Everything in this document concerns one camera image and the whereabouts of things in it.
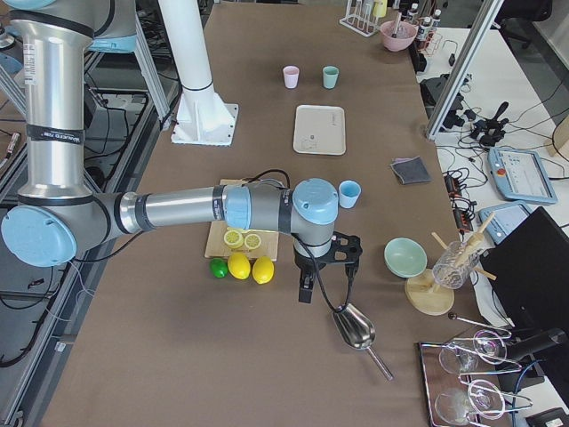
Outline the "cream rabbit tray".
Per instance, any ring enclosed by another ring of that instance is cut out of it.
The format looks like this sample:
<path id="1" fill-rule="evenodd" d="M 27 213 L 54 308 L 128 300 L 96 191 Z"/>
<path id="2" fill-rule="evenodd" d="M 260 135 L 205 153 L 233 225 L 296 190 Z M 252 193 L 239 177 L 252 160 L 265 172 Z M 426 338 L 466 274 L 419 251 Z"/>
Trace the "cream rabbit tray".
<path id="1" fill-rule="evenodd" d="M 298 106 L 293 149 L 300 154 L 343 155 L 346 152 L 344 109 L 337 106 Z"/>

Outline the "green cup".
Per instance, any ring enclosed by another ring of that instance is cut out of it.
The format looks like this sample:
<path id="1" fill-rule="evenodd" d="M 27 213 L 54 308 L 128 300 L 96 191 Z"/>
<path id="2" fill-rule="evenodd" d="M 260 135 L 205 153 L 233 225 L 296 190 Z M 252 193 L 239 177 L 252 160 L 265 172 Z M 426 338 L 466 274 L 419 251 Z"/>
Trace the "green cup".
<path id="1" fill-rule="evenodd" d="M 337 85 L 340 71 L 337 67 L 328 65 L 322 69 L 323 87 L 331 90 Z"/>

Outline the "green lime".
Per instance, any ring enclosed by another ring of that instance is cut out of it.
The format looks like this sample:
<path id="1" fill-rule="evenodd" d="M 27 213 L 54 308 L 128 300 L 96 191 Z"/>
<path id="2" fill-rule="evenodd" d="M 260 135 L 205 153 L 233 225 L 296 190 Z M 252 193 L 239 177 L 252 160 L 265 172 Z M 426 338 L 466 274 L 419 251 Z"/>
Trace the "green lime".
<path id="1" fill-rule="evenodd" d="M 222 258 L 212 258 L 209 268 L 215 278 L 225 278 L 228 275 L 228 264 Z"/>

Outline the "metal scoop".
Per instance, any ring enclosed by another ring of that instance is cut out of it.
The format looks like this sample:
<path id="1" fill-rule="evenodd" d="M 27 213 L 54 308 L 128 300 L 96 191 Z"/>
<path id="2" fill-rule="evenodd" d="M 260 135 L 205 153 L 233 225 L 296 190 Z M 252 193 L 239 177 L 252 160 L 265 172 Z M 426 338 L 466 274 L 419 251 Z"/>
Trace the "metal scoop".
<path id="1" fill-rule="evenodd" d="M 332 316 L 344 342 L 355 350 L 366 351 L 385 378 L 392 381 L 394 375 L 373 350 L 376 336 L 373 322 L 352 303 L 340 311 L 334 311 Z"/>

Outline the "wooden cup stand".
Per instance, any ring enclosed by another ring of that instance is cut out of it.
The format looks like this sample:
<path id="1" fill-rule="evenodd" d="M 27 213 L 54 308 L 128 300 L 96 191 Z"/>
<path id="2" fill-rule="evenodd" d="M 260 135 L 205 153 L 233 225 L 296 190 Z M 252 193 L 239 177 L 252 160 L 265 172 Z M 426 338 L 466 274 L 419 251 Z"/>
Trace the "wooden cup stand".
<path id="1" fill-rule="evenodd" d="M 493 220 L 494 216 L 495 213 L 490 213 L 478 231 L 473 233 L 466 243 L 462 242 L 462 244 L 465 245 L 464 255 L 479 250 L 479 246 L 484 240 L 483 232 Z M 448 247 L 449 244 L 447 245 L 436 232 L 432 232 L 431 235 L 444 250 Z M 431 316 L 438 316 L 445 314 L 452 308 L 455 289 L 448 289 L 437 284 L 432 269 L 425 269 L 419 276 L 408 278 L 405 283 L 405 294 L 409 302 L 417 310 Z M 478 271 L 491 280 L 497 278 L 492 273 L 480 267 L 476 266 L 473 270 Z"/>

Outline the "white pillar base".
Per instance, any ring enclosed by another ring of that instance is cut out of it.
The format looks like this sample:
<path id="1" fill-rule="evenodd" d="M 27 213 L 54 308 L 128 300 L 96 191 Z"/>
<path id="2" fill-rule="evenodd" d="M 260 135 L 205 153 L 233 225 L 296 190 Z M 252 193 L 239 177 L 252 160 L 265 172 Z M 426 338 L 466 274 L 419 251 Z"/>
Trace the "white pillar base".
<path id="1" fill-rule="evenodd" d="M 238 106 L 214 89 L 197 2 L 164 0 L 159 6 L 182 88 L 172 142 L 228 147 Z"/>

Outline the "black monitor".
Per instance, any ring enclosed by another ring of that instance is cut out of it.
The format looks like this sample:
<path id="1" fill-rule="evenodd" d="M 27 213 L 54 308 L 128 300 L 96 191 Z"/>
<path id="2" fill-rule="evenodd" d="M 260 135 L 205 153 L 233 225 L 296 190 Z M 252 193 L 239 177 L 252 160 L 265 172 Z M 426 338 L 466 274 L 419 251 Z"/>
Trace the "black monitor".
<path id="1" fill-rule="evenodd" d="M 539 207 L 481 257 L 517 327 L 568 330 L 568 236 Z"/>

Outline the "blue cup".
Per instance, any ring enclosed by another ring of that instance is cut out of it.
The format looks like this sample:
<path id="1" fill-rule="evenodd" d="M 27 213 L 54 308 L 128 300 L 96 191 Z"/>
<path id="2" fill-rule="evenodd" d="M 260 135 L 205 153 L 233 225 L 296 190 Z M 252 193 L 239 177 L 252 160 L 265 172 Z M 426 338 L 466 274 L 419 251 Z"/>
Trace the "blue cup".
<path id="1" fill-rule="evenodd" d="M 340 206 L 344 209 L 350 209 L 357 203 L 362 189 L 358 182 L 347 180 L 340 183 L 338 191 Z"/>

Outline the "whole yellow lemon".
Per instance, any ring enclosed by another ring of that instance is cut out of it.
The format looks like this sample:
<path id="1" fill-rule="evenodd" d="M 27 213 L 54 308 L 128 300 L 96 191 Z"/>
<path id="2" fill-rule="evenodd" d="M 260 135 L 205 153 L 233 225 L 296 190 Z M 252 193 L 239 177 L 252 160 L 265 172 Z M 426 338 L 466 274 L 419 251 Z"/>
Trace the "whole yellow lemon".
<path id="1" fill-rule="evenodd" d="M 230 274 L 237 279 L 248 279 L 251 273 L 251 264 L 243 253 L 233 253 L 227 261 Z"/>
<path id="2" fill-rule="evenodd" d="M 270 258 L 262 256 L 258 258 L 252 267 L 252 277 L 259 285 L 267 284 L 275 274 L 275 266 Z"/>

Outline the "wooden cutting board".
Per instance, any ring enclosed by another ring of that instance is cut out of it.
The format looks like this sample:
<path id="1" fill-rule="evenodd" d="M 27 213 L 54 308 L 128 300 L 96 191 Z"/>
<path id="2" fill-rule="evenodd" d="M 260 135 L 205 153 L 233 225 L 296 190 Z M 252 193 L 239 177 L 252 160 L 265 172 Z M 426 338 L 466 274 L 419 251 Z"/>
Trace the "wooden cutting board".
<path id="1" fill-rule="evenodd" d="M 224 221 L 216 221 L 210 224 L 209 234 L 205 245 L 205 258 L 227 259 L 233 252 L 244 253 L 250 260 L 261 256 L 267 256 L 272 262 L 277 259 L 279 234 L 274 231 L 248 230 L 243 236 L 256 234 L 260 237 L 260 246 L 250 249 L 242 244 L 237 249 L 232 249 L 224 243 L 224 235 L 228 231 L 228 225 Z"/>

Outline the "blue teach pendant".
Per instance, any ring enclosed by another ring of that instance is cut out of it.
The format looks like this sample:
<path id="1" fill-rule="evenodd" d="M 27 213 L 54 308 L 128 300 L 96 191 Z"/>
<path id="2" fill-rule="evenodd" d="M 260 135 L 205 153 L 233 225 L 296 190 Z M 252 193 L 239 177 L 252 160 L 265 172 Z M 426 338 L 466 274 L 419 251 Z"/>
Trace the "blue teach pendant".
<path id="1" fill-rule="evenodd" d="M 557 203 L 557 195 L 535 151 L 492 147 L 488 162 L 496 187 L 507 200 L 536 205 Z"/>

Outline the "lemon half near board edge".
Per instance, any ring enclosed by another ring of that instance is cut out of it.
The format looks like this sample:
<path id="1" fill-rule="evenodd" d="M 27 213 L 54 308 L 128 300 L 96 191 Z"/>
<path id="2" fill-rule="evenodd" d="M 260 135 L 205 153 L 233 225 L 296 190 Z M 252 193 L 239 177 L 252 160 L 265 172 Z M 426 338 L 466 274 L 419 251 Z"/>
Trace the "lemon half near board edge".
<path id="1" fill-rule="evenodd" d="M 223 243 L 230 249 L 238 249 L 244 244 L 244 235 L 241 231 L 227 230 L 223 235 Z"/>

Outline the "pink cup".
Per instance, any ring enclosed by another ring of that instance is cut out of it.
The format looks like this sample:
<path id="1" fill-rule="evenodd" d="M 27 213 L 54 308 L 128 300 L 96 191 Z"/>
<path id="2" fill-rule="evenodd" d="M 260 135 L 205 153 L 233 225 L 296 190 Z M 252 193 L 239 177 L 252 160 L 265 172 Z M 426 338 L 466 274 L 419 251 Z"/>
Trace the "pink cup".
<path id="1" fill-rule="evenodd" d="M 294 89 L 298 85 L 300 69 L 296 66 L 289 65 L 283 67 L 284 86 L 287 89 Z"/>

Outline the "clear textured glass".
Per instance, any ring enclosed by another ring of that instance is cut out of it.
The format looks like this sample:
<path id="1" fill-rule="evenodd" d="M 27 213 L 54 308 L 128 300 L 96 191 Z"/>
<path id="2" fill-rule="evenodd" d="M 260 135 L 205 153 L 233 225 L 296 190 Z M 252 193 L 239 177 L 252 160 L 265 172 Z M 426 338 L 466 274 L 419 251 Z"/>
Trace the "clear textured glass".
<path id="1" fill-rule="evenodd" d="M 460 288 L 478 265 L 479 250 L 464 255 L 465 245 L 453 241 L 445 249 L 442 256 L 434 265 L 432 272 L 435 282 L 448 289 Z"/>

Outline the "lemon half by knife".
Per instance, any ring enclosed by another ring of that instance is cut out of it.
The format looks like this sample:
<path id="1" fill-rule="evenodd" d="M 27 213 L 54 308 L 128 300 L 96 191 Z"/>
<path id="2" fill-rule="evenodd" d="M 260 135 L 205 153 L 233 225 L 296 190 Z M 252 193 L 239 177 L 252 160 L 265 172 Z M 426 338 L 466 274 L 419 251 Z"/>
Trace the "lemon half by knife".
<path id="1" fill-rule="evenodd" d="M 247 233 L 244 235 L 244 246 L 249 251 L 260 248 L 261 243 L 262 239 L 257 233 Z"/>

